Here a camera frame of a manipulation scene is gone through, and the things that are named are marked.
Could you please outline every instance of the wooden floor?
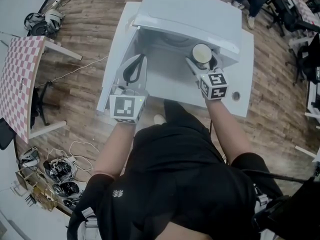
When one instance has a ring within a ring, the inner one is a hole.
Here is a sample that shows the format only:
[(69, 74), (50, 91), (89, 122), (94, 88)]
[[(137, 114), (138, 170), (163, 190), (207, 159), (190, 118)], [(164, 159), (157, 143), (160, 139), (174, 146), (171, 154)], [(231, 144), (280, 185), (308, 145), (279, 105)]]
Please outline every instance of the wooden floor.
[[(127, 1), (141, 0), (72, 0), (61, 7), (59, 10), (65, 13), (65, 19), (55, 40), (82, 55), (83, 59), (75, 60), (54, 51), (44, 54), (36, 86), (107, 56)], [(244, 10), (243, 28), (246, 30), (247, 13)], [(237, 119), (252, 141), (254, 151), (265, 159), (270, 171), (308, 178), (314, 171), (312, 159), (295, 150), (295, 145), (316, 153), (320, 132), (315, 130), (316, 121), (304, 116), (307, 84), (299, 83), (293, 87), (295, 68), (285, 66), (285, 62), (292, 61), (293, 57), (278, 29), (266, 28), (270, 20), (265, 12), (261, 12), (256, 19), (255, 30), (251, 31), (255, 47), (251, 98), (247, 117)], [(47, 91), (47, 101), (60, 105), (60, 110), (45, 110), (48, 121), (66, 120), (67, 126), (30, 141), (29, 146), (38, 147), (41, 163), (53, 148), (69, 153), (73, 141), (90, 142), (102, 149), (113, 129), (107, 113), (96, 111), (106, 62), (107, 59), (59, 79)], [(209, 126), (206, 110), (190, 105), (185, 107)], [(162, 111), (162, 100), (149, 98), (140, 127), (151, 125), (153, 116)], [(219, 146), (215, 133), (212, 139)], [(17, 138), (17, 149), (19, 154), (27, 149), (20, 138)], [(77, 143), (71, 152), (90, 159), (93, 164), (98, 155), (93, 147)], [(49, 159), (60, 155), (60, 152), (53, 152)], [(85, 169), (90, 168), (86, 161), (78, 160)], [(83, 181), (89, 177), (90, 171), (79, 171), (76, 175)], [(299, 187), (298, 184), (281, 181), (279, 185), (286, 194), (294, 193)]]

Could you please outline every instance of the black sleeve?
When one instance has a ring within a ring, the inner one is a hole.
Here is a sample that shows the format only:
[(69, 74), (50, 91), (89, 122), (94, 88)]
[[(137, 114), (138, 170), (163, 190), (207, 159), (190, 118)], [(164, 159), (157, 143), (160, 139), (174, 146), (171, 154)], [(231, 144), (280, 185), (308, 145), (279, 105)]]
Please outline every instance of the black sleeve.
[[(239, 155), (231, 164), (232, 167), (240, 170), (258, 170), (269, 173), (264, 159), (255, 153), (244, 153)], [(254, 175), (254, 173), (247, 174), (257, 187), (267, 196), (272, 199), (281, 197), (283, 195), (279, 186), (273, 178)]]
[(114, 182), (114, 179), (105, 174), (93, 175), (88, 181), (82, 197), (75, 207), (66, 232), (67, 240), (78, 239), (78, 228), (86, 220), (82, 211), (91, 207), (96, 213), (96, 208), (104, 197), (106, 189)]

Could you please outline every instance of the shoe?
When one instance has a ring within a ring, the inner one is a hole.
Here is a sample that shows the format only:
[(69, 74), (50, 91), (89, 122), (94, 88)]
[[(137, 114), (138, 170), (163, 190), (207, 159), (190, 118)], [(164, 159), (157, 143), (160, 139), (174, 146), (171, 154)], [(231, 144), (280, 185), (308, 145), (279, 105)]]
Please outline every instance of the shoe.
[(245, 8), (245, 6), (242, 3), (239, 3), (237, 1), (234, 1), (232, 3), (232, 6), (234, 6), (235, 8), (238, 8), (239, 10), (242, 10), (243, 8)]
[(251, 30), (255, 29), (255, 17), (248, 16), (247, 20), (248, 20), (247, 22), (248, 28)]
[(155, 125), (162, 125), (167, 122), (161, 114), (156, 114), (153, 118), (153, 121)]

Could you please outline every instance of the forearm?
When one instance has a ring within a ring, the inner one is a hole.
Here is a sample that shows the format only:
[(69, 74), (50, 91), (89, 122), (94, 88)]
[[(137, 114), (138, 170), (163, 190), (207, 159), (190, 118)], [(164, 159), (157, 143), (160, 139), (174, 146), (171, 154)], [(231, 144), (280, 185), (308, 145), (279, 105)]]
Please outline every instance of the forearm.
[(206, 100), (210, 118), (226, 159), (231, 164), (233, 160), (247, 152), (252, 152), (252, 146), (244, 130), (230, 114), (220, 100)]
[(120, 175), (128, 158), (135, 136), (136, 124), (118, 123), (96, 160), (93, 174), (106, 174), (113, 178)]

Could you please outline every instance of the black shirt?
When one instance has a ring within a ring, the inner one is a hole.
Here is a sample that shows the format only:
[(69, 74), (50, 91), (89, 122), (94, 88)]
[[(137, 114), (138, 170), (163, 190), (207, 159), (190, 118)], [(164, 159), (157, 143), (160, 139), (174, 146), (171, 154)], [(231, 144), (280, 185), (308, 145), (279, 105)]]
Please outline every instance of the black shirt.
[(209, 138), (194, 129), (155, 125), (138, 132), (124, 175), (104, 174), (88, 182), (68, 227), (68, 240), (91, 207), (103, 240), (153, 240), (168, 222), (216, 239), (258, 239), (253, 232), (254, 183), (271, 198), (282, 195), (273, 179), (249, 177), (241, 169), (268, 172), (254, 153), (225, 164)]

